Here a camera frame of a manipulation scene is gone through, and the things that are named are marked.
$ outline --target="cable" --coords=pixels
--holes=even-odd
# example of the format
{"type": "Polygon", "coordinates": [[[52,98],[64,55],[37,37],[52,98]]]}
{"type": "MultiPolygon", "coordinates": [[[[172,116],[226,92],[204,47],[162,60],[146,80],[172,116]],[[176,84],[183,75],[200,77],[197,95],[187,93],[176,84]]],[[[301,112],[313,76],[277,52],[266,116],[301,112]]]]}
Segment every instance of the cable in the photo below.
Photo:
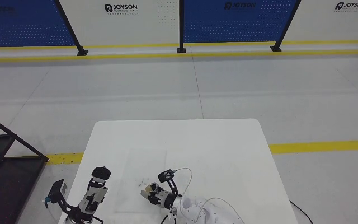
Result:
{"type": "MultiPolygon", "coordinates": [[[[237,213],[237,211],[235,210],[235,208],[232,207],[232,205],[229,204],[229,202],[227,202],[226,200],[224,200],[224,199],[222,199],[222,198],[209,198],[208,200],[206,200],[206,202],[205,202],[201,207],[203,208],[204,205],[205,205],[208,201],[210,201],[210,200],[212,200],[212,199],[220,199],[220,200],[222,200],[223,202],[225,202],[226,204],[228,204],[228,205],[235,211],[235,213],[236,213],[236,215],[239,217],[239,219],[245,224],[244,220],[242,220],[242,218],[240,217],[239,213],[237,213]]],[[[197,215],[196,220],[195,220],[194,223],[196,223],[196,222],[198,221],[199,215],[200,215],[200,212],[199,212],[199,214],[197,215]]]]}
{"type": "Polygon", "coordinates": [[[168,215],[166,215],[166,216],[164,217],[164,219],[162,220],[161,224],[163,224],[164,221],[165,221],[167,218],[168,218],[168,215]]]}
{"type": "MultiPolygon", "coordinates": [[[[182,197],[180,198],[180,201],[179,201],[179,210],[180,210],[180,212],[182,213],[182,215],[183,215],[188,221],[190,221],[190,219],[185,216],[185,214],[183,213],[183,211],[182,211],[182,209],[181,209],[181,200],[183,199],[183,197],[184,197],[184,195],[185,195],[185,192],[186,192],[186,190],[188,189],[188,187],[189,187],[189,185],[190,185],[190,183],[191,183],[192,171],[191,171],[191,169],[189,169],[189,168],[187,168],[187,167],[184,167],[184,168],[180,168],[180,169],[174,170],[174,172],[179,171],[179,170],[188,170],[188,171],[190,171],[190,180],[189,180],[189,183],[188,183],[188,185],[186,186],[186,188],[185,188],[185,190],[184,190],[184,192],[183,192],[183,194],[182,194],[182,197]]],[[[200,208],[200,210],[204,213],[205,223],[206,223],[206,220],[207,220],[207,219],[206,219],[206,214],[205,214],[205,212],[203,211],[202,207],[197,206],[197,205],[195,205],[195,206],[190,206],[190,207],[198,207],[198,208],[200,208]]]]}
{"type": "Polygon", "coordinates": [[[104,224],[104,223],[105,223],[103,220],[101,220],[101,219],[99,219],[99,218],[97,218],[97,217],[95,217],[95,216],[93,216],[93,218],[94,218],[95,220],[98,220],[101,224],[104,224]]]}
{"type": "Polygon", "coordinates": [[[295,205],[295,203],[293,203],[292,201],[290,201],[291,204],[293,204],[296,208],[298,208],[298,210],[300,210],[303,214],[306,215],[306,217],[309,219],[309,221],[311,222],[311,224],[313,224],[312,220],[310,219],[310,217],[302,210],[300,209],[297,205],[295,205]]]}

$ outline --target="blue panel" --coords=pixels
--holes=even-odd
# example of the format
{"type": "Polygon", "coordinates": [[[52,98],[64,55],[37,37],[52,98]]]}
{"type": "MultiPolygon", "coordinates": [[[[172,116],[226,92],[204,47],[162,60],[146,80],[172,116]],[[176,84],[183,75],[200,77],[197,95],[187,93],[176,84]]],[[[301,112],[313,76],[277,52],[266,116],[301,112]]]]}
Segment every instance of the blue panel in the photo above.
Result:
{"type": "Polygon", "coordinates": [[[0,46],[74,45],[53,0],[1,0],[0,46]]]}
{"type": "Polygon", "coordinates": [[[185,0],[184,43],[277,41],[296,0],[185,0]]]}

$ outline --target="floor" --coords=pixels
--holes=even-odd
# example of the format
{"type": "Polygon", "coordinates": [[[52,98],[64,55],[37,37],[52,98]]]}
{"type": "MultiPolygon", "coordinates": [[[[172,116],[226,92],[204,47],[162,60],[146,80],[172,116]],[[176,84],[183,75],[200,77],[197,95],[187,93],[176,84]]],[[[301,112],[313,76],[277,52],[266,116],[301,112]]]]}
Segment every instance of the floor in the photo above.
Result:
{"type": "MultiPolygon", "coordinates": [[[[269,144],[358,139],[358,57],[0,64],[0,122],[45,154],[83,152],[99,120],[256,118],[269,144]]],[[[29,155],[18,144],[10,156],[29,155]]],[[[358,223],[358,151],[274,155],[317,223],[358,223]]],[[[78,164],[48,165],[19,223],[56,223],[41,200],[78,164]]],[[[299,223],[309,223],[294,209],[299,223]]]]}

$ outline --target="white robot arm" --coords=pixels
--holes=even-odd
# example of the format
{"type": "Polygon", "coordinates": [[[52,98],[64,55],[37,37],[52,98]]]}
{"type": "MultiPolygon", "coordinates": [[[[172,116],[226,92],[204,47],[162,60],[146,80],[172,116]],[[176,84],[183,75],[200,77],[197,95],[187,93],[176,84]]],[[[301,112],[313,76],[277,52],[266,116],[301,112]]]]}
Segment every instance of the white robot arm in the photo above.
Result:
{"type": "Polygon", "coordinates": [[[92,172],[92,179],[88,183],[87,192],[77,207],[67,204],[64,195],[67,189],[64,179],[56,181],[48,194],[43,200],[46,208],[48,203],[58,203],[61,210],[68,216],[64,224],[90,224],[93,219],[102,224],[103,220],[93,216],[103,202],[108,189],[105,187],[106,180],[110,177],[111,172],[106,167],[97,167],[92,172]]]}
{"type": "Polygon", "coordinates": [[[169,210],[162,224],[168,216],[174,219],[174,223],[176,218],[184,218],[187,224],[244,224],[238,214],[208,203],[209,200],[203,198],[191,200],[187,196],[180,195],[173,181],[174,172],[176,170],[167,170],[158,175],[161,183],[169,184],[171,192],[164,190],[157,183],[148,185],[140,192],[151,204],[169,210]]]}

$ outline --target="joyson logo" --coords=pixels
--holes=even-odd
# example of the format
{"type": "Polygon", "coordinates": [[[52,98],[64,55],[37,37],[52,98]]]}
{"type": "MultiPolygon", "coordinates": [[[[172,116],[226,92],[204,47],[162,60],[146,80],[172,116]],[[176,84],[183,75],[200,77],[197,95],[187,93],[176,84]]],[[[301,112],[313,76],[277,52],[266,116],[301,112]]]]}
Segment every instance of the joyson logo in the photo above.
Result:
{"type": "Polygon", "coordinates": [[[338,2],[335,7],[335,12],[357,12],[358,2],[338,2]]]}
{"type": "Polygon", "coordinates": [[[243,10],[248,8],[255,8],[256,2],[226,2],[225,10],[243,10]]]}
{"type": "Polygon", "coordinates": [[[138,15],[137,4],[105,4],[108,15],[138,15]]]}

